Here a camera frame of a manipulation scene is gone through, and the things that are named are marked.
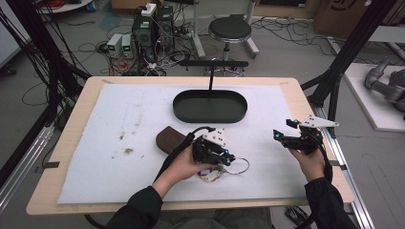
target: cardboard box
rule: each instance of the cardboard box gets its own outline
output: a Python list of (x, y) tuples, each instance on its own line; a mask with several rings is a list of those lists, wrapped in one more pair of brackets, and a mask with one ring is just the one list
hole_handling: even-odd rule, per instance
[(348, 38), (367, 9), (365, 2), (365, 0), (321, 1), (313, 20), (313, 30), (323, 35)]
[(384, 20), (382, 23), (386, 25), (388, 22), (391, 21), (392, 17), (395, 15), (395, 13), (400, 10), (399, 14), (396, 16), (396, 18), (393, 18), (393, 21), (391, 22), (391, 25), (396, 25), (399, 23), (404, 17), (405, 17), (405, 9), (401, 9), (401, 5), (404, 4), (405, 0), (397, 0), (396, 3), (394, 4), (393, 8), (388, 12), (387, 16), (385, 16)]

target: person's left hand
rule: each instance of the person's left hand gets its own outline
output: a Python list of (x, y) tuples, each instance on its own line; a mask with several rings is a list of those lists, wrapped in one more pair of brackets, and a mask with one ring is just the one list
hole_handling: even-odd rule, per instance
[(200, 164), (194, 161), (192, 146), (182, 151), (170, 166), (153, 183), (152, 187), (160, 194), (161, 198), (179, 181), (197, 174), (201, 170), (214, 167), (210, 164)]

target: person's right hand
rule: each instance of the person's right hand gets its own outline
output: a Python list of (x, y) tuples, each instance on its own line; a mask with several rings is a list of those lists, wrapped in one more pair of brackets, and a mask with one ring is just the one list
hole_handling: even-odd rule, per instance
[(303, 171), (308, 182), (325, 176), (325, 160), (319, 149), (315, 150), (309, 155), (293, 149), (289, 149), (289, 151), (300, 163), (301, 170)]

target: stool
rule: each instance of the stool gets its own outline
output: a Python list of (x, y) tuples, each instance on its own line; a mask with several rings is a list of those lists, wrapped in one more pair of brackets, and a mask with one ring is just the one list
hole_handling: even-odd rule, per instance
[[(211, 37), (216, 40), (224, 41), (225, 48), (223, 52), (224, 61), (232, 61), (233, 59), (229, 58), (229, 44), (230, 43), (242, 43), (245, 42), (251, 35), (252, 29), (242, 18), (235, 16), (222, 17), (213, 20), (208, 27), (208, 33)], [(225, 73), (235, 73), (236, 76), (243, 76), (242, 68), (236, 72), (236, 68), (226, 68), (222, 67), (219, 70), (223, 75)]]

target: black pole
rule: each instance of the black pole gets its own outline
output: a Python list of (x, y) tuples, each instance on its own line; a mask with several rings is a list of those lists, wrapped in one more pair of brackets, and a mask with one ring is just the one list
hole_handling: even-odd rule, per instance
[(208, 97), (211, 95), (212, 91), (212, 84), (214, 82), (214, 66), (209, 67), (209, 70), (211, 71), (211, 75), (209, 75), (209, 88), (208, 88)]

